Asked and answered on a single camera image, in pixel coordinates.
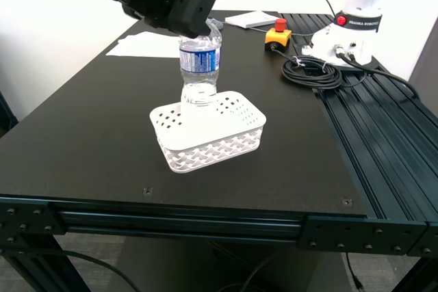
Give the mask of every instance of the white paper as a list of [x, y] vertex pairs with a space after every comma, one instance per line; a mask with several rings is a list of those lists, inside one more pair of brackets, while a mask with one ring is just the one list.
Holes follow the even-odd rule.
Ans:
[[107, 56], [179, 57], [178, 37], [142, 32], [127, 36], [107, 53]]
[[257, 10], [251, 13], [227, 17], [225, 18], [225, 22], [248, 29], [249, 27], [259, 27], [261, 25], [273, 24], [277, 18], [278, 17], [276, 16]]

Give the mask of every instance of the bottle label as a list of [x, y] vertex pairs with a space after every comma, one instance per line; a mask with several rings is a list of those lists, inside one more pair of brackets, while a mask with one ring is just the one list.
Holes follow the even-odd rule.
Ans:
[[179, 63], [184, 71], [207, 73], [219, 70], [220, 48], [214, 51], [179, 50]]

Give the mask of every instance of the white plastic basket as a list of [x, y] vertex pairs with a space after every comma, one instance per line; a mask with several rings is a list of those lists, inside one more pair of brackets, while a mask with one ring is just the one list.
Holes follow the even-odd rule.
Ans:
[[170, 169], [185, 173], [255, 150], [266, 117], [242, 94], [218, 94], [216, 114], [202, 122], [187, 122], [180, 103], [150, 114]]

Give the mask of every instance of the white wall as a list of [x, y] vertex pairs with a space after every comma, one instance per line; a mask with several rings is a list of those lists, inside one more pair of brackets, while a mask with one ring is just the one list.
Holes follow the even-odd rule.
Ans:
[[[336, 11], [344, 0], [331, 2]], [[19, 120], [135, 22], [111, 0], [0, 4], [0, 89]], [[324, 0], [217, 0], [214, 9], [329, 13]], [[437, 16], [438, 0], [388, 1], [374, 54], [408, 79]]]

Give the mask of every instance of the water bottle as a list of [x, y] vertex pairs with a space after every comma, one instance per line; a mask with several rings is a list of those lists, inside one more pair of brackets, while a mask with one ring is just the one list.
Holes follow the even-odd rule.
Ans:
[[216, 111], [216, 81], [219, 76], [222, 35], [207, 19], [208, 36], [179, 38], [179, 59], [184, 87], [181, 113], [189, 120], [211, 116]]

